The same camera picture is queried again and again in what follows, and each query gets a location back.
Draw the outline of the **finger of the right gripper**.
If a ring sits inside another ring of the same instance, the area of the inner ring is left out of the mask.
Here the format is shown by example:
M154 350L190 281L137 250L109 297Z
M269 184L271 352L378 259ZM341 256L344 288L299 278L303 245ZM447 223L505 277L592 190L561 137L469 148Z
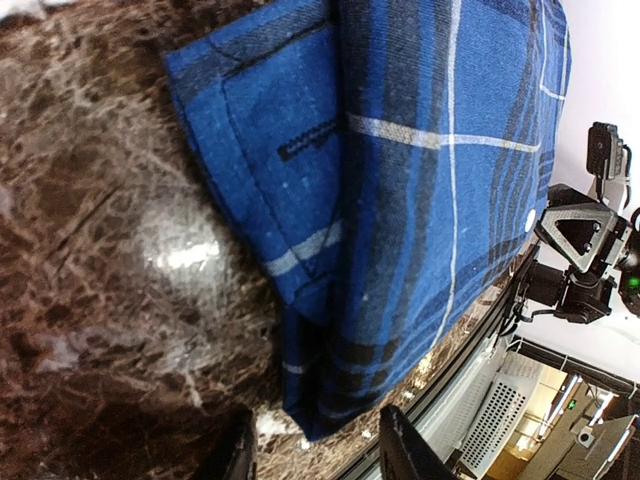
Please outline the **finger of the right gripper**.
M549 189L534 232L581 274L628 269L628 221L568 185Z

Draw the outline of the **blue plaid long sleeve shirt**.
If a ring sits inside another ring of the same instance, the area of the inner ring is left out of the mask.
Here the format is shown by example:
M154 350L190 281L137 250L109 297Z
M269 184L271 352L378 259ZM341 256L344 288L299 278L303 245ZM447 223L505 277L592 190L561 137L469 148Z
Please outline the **blue plaid long sleeve shirt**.
M546 205L568 86L558 1L276 1L166 58L208 187L283 303L283 407L374 408Z

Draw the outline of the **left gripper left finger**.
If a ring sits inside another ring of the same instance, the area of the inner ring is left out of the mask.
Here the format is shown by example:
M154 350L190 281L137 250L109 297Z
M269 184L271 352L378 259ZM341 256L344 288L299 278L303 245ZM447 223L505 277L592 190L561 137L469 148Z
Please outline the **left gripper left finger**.
M253 480L257 475L256 455L255 415L242 407L231 416L217 446L197 468L197 478Z

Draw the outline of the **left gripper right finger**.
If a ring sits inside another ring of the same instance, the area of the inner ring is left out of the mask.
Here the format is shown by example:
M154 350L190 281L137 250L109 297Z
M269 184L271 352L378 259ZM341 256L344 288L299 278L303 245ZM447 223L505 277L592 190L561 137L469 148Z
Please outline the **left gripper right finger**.
M386 480L456 480L401 409L380 410L380 470Z

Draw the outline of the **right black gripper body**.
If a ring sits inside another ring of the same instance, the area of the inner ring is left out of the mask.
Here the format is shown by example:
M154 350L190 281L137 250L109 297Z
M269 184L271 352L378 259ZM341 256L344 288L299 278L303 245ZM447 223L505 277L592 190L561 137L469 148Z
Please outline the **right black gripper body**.
M551 315L569 323L590 324L611 314L615 280L609 276L588 280L570 267L561 271L534 260L516 290L514 322L532 323Z

